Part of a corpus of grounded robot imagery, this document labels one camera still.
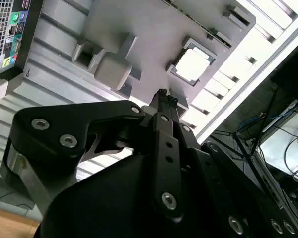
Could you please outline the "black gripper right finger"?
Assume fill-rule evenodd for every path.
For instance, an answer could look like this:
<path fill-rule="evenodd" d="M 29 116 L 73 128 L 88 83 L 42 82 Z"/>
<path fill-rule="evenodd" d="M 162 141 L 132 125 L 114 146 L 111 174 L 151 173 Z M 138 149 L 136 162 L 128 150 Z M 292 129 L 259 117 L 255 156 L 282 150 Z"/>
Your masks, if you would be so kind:
<path fill-rule="evenodd" d="M 178 120 L 183 233 L 192 238 L 297 238 L 295 221 L 280 209 L 266 182 L 252 181 L 216 144 L 198 144 Z"/>

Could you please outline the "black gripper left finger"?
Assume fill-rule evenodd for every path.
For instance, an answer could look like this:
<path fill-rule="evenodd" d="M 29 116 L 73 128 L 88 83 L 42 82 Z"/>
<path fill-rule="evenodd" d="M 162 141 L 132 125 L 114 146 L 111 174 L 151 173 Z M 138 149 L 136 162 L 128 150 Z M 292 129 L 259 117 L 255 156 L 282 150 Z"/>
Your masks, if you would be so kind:
<path fill-rule="evenodd" d="M 2 178 L 28 195 L 43 217 L 66 189 L 132 155 L 152 164 L 152 199 L 170 221 L 185 210 L 179 141 L 174 135 L 178 99 L 165 89 L 148 107 L 131 101 L 32 107 L 13 118 Z"/>

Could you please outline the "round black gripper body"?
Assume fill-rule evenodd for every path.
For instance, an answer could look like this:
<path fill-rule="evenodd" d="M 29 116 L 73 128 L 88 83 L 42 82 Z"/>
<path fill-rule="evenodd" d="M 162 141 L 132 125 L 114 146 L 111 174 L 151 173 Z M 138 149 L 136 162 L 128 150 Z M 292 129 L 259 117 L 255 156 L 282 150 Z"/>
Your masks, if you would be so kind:
<path fill-rule="evenodd" d="M 152 164 L 132 155 L 59 194 L 40 225 L 41 238 L 210 238 L 213 225 L 197 203 L 193 167 L 182 165 L 185 214 L 168 220 L 151 197 Z"/>

